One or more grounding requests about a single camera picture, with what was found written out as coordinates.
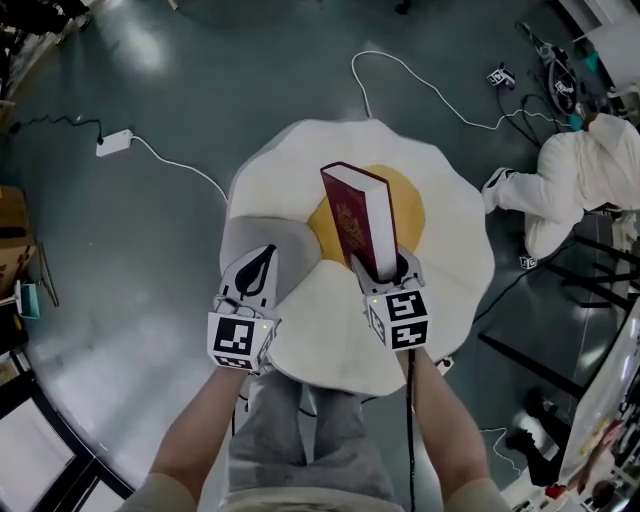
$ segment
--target black cord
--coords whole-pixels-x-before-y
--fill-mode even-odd
[[[558,126],[558,119],[556,118],[555,114],[553,113],[553,109],[551,108],[551,105],[549,105],[549,102],[543,98],[542,96],[540,96],[539,94],[527,94],[522,98],[522,115],[524,116],[524,120],[527,123],[527,126],[529,126],[529,129],[531,130],[531,133],[533,133],[535,135],[535,132],[533,131],[533,128],[531,128],[531,125],[529,124],[529,120],[527,119],[527,115],[525,114],[525,110],[527,107],[527,101],[529,101],[529,99],[531,98],[537,98],[539,99],[542,103],[544,103],[544,106],[547,107],[547,112],[549,112],[549,117],[551,119],[553,119],[553,125],[556,128],[556,133],[562,133],[560,131],[560,128]]]
[[[500,300],[507,294],[507,292],[509,290],[511,290],[515,285],[517,285],[520,280],[525,277],[528,276],[529,274],[536,272],[538,270],[541,270],[543,268],[545,268],[545,266],[549,263],[551,263],[553,260],[555,260],[561,253],[563,253],[564,251],[566,251],[567,249],[571,249],[574,245],[576,245],[578,242],[573,242],[572,244],[563,247],[562,249],[560,249],[558,252],[556,252],[556,254],[548,261],[546,261],[543,265],[539,265],[537,267],[534,267],[530,270],[527,270],[526,272],[523,272],[522,274],[520,274],[518,276],[518,278],[511,283],[509,286],[507,286],[504,290],[502,290],[502,293],[500,293],[500,295],[498,295],[498,297],[496,297],[496,299],[489,305],[489,307],[487,309],[485,309],[482,313],[480,313],[477,317],[475,317],[473,319],[473,323],[475,324],[477,321],[479,321],[481,318],[485,317],[486,315],[488,315],[491,310],[494,308],[494,306],[500,302]]]
[[[49,115],[43,116],[43,117],[37,117],[32,119],[31,121],[27,121],[26,123],[21,123],[20,121],[16,121],[15,123],[13,123],[11,125],[11,127],[9,128],[9,135],[15,135],[17,134],[22,128],[25,128],[27,126],[31,126],[32,124],[40,124],[40,123],[51,123],[51,124],[58,124],[61,123],[62,121],[66,122],[67,124],[71,125],[71,126],[84,126],[86,124],[97,124],[98,125],[98,144],[102,144],[102,123],[100,122],[100,119],[84,119],[82,121],[73,121],[70,117],[68,116],[62,116],[59,117],[57,119],[52,119]]]
[[[522,128],[520,128],[516,123],[514,123],[513,120],[504,111],[504,108],[502,108],[502,102],[500,101],[501,90],[502,90],[502,87],[496,87],[496,102],[498,103],[498,108],[500,109],[500,113],[509,122],[509,124],[513,126],[516,130],[518,130],[522,135],[524,135],[527,138],[527,140],[531,142],[531,144],[533,144],[537,148],[542,148],[542,144],[540,144],[540,142],[537,139],[530,137],[529,134],[527,134]]]
[[[407,371],[407,441],[409,444],[409,496],[411,498],[411,512],[416,510],[416,457],[413,446],[413,367],[416,352],[409,350],[409,369]]]

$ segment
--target gray floor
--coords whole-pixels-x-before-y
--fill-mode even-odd
[[[167,158],[228,188],[242,162],[290,123],[364,117],[350,72],[356,52],[405,59],[467,118],[495,123],[495,93],[484,77],[500,62],[519,78],[504,99],[507,110],[539,92],[527,76],[538,67],[536,55],[514,22],[529,21],[561,45],[571,40],[555,12],[532,0],[415,3],[401,17],[393,0],[181,0],[175,13],[163,0],[104,0],[86,32],[38,65],[17,95],[16,116],[97,117],[105,133],[132,128]],[[358,69],[376,117],[437,145],[478,188],[498,166],[535,169],[537,149],[507,124],[497,132],[463,125],[391,61],[368,57]],[[540,137],[553,133],[550,123],[533,124]],[[62,414],[135,486],[166,427],[212,368],[204,351],[206,313],[219,282],[224,204],[200,178],[161,164],[138,143],[96,158],[95,139],[92,126],[25,128],[1,148],[0,180],[26,190],[60,296],[58,310],[45,301],[43,319],[29,325],[31,360]],[[479,310],[519,274],[522,217],[497,212],[487,229],[497,272]],[[593,217],[579,230],[601,239],[609,233],[606,221],[596,226]],[[593,251],[575,247],[558,261],[590,273]],[[510,425],[525,390],[539,381],[483,346],[478,330],[586,380],[589,367],[578,358],[609,342],[613,319],[596,310],[585,327],[575,305],[584,295],[537,272],[474,328],[447,380],[481,427]],[[365,405],[365,416],[406,505],[402,394]],[[310,429],[310,420],[303,423]],[[486,435],[488,448],[495,439]],[[420,448],[421,482],[430,481],[423,455]],[[516,477],[493,454],[491,470],[502,487]],[[217,468],[214,495],[221,475]],[[437,501],[433,485],[417,491],[420,508]]]

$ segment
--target clutter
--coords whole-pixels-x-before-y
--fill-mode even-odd
[[[22,190],[0,187],[0,297],[11,290],[35,250]]]

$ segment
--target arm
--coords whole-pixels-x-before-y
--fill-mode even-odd
[[[489,477],[482,435],[426,351],[416,350],[414,408],[422,440],[447,500],[465,484]],[[398,352],[407,375],[408,354]]]
[[[150,473],[184,485],[194,501],[213,467],[247,373],[220,367],[165,434]]]

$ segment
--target red book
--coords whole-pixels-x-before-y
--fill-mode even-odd
[[[336,162],[320,170],[344,261],[355,254],[378,282],[398,269],[398,243],[389,183],[357,167]]]

